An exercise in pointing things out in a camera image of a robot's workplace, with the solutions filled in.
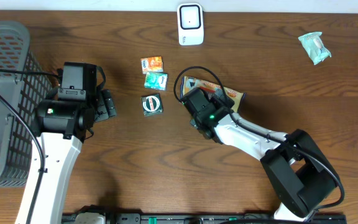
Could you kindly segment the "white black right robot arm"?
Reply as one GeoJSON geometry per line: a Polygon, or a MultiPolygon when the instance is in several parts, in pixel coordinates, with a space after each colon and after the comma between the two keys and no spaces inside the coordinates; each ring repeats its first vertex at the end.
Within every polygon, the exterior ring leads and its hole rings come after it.
{"type": "Polygon", "coordinates": [[[327,158],[303,130],[275,132],[247,121],[224,93],[194,88],[180,98],[191,114],[191,124],[206,138],[233,146],[260,161],[281,201],[276,220],[305,222],[339,186],[327,158]]]}

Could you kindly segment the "green Zam-Buk box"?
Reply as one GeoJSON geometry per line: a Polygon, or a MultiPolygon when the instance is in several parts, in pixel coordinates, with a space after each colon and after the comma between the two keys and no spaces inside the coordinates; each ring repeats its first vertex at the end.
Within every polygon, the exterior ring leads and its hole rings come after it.
{"type": "Polygon", "coordinates": [[[144,116],[153,116],[163,113],[163,106],[160,95],[153,94],[141,97],[144,116]]]}

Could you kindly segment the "orange tissue packet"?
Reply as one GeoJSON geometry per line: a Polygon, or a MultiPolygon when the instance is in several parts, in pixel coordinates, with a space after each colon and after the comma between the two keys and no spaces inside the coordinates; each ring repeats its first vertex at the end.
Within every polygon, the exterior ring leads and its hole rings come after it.
{"type": "Polygon", "coordinates": [[[147,57],[140,60],[142,73],[147,72],[163,72],[163,61],[161,56],[147,57]]]}

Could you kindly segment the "teal tissue packet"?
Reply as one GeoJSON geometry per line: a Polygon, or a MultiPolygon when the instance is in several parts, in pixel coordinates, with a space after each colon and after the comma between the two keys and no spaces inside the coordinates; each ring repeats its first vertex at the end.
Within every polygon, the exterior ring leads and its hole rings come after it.
{"type": "Polygon", "coordinates": [[[147,72],[144,87],[154,90],[166,90],[168,75],[166,73],[147,72]]]}

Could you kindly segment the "light teal packet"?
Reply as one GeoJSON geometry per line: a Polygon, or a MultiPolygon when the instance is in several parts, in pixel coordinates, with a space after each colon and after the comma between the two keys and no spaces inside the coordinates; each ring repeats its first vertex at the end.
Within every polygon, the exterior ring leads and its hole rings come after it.
{"type": "Polygon", "coordinates": [[[320,36],[322,34],[322,32],[310,32],[298,37],[298,40],[314,65],[319,64],[328,57],[332,57],[331,52],[324,46],[321,40],[320,36]]]}

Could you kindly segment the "grey plastic mesh basket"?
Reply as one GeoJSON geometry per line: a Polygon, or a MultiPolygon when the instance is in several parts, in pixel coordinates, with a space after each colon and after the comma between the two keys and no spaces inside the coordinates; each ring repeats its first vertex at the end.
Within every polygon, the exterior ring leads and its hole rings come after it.
{"type": "MultiPolygon", "coordinates": [[[[50,91],[48,77],[30,51],[30,34],[18,22],[0,22],[0,95],[27,124],[32,111],[50,91]]],[[[0,187],[25,185],[32,157],[32,138],[0,102],[0,187]]]]}

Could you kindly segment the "yellow snack bag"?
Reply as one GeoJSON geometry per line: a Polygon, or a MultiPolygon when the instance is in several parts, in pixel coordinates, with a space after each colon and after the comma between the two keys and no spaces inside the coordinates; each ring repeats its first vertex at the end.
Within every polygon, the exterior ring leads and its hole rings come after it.
{"type": "MultiPolygon", "coordinates": [[[[216,90],[221,89],[221,87],[216,83],[212,83],[195,77],[184,76],[181,79],[180,97],[187,94],[190,90],[194,88],[201,88],[207,93],[215,93],[216,90]]],[[[227,87],[225,87],[224,90],[226,92],[227,97],[234,101],[234,105],[231,107],[231,109],[234,112],[238,112],[238,109],[241,105],[241,101],[244,99],[246,94],[227,87]]]]}

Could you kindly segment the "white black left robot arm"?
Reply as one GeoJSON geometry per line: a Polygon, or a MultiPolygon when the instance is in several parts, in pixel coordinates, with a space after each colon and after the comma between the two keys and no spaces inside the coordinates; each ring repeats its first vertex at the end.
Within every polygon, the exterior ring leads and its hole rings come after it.
{"type": "Polygon", "coordinates": [[[95,103],[42,100],[34,109],[32,157],[16,223],[61,223],[71,172],[94,123],[116,115],[109,90],[95,103]]]}

